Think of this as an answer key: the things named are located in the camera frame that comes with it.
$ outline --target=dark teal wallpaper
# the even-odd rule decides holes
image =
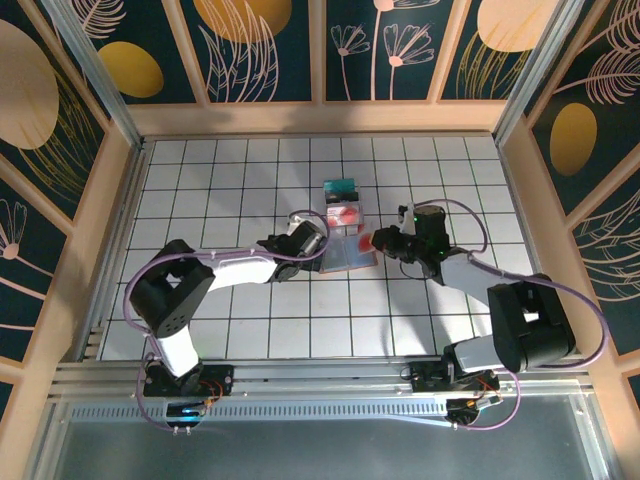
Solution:
[[[307,0],[181,0],[209,99],[311,100]]]
[[[544,0],[472,0],[442,99],[506,100],[552,7]]]
[[[328,0],[326,99],[426,99],[451,5],[396,1],[382,11],[371,0]]]
[[[23,360],[65,240],[0,180],[0,356]]]
[[[2,421],[2,416],[7,408],[7,404],[9,403],[11,390],[13,390],[13,385],[10,383],[0,382],[0,421]]]
[[[573,236],[618,353],[640,348],[640,170]]]
[[[0,155],[73,218],[104,131],[17,2],[0,31]]]
[[[533,126],[565,213],[640,142],[640,0],[612,1]]]

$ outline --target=robotic arm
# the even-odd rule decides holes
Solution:
[[[461,290],[490,308],[492,335],[448,346],[440,362],[408,364],[414,391],[448,390],[496,368],[517,373],[570,353],[575,339],[555,290],[505,279],[470,252],[452,247],[445,217],[440,207],[401,206],[400,226],[375,231],[371,241],[390,258],[419,263],[425,278]],[[183,258],[150,268],[135,284],[131,303],[151,329],[162,356],[161,366],[147,369],[154,389],[160,386],[155,396],[206,396],[210,392],[202,388],[203,380],[226,378],[224,367],[203,366],[189,332],[189,322],[208,292],[242,283],[282,282],[300,270],[319,271],[321,258],[303,259],[320,252],[326,240],[315,224],[293,217],[286,234],[258,241],[248,254],[244,249],[236,256],[216,258],[213,252],[206,261]],[[174,240],[156,258],[192,252],[184,241]],[[260,252],[301,260],[269,258]],[[179,280],[176,286],[171,277]],[[538,318],[527,321],[525,313]]]

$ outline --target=yellow circle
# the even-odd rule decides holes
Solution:
[[[262,39],[261,33],[250,33],[255,32],[255,27],[249,22],[250,12],[245,3],[258,28],[262,17],[274,37],[291,18],[291,0],[193,0],[198,14],[214,33],[239,43],[249,43],[249,37],[253,42]]]
[[[564,176],[575,175],[587,163],[598,135],[591,109],[581,103],[564,107],[551,129],[551,164]]]
[[[58,121],[53,67],[31,38],[0,20],[0,138],[31,150],[44,145]]]
[[[148,98],[164,86],[160,65],[145,50],[129,42],[108,43],[98,55],[122,93]]]
[[[499,52],[524,52],[536,46],[558,0],[482,0],[478,34]]]

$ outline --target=leaf pattern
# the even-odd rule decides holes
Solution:
[[[127,14],[123,0],[72,0],[78,20],[89,38],[107,39]]]

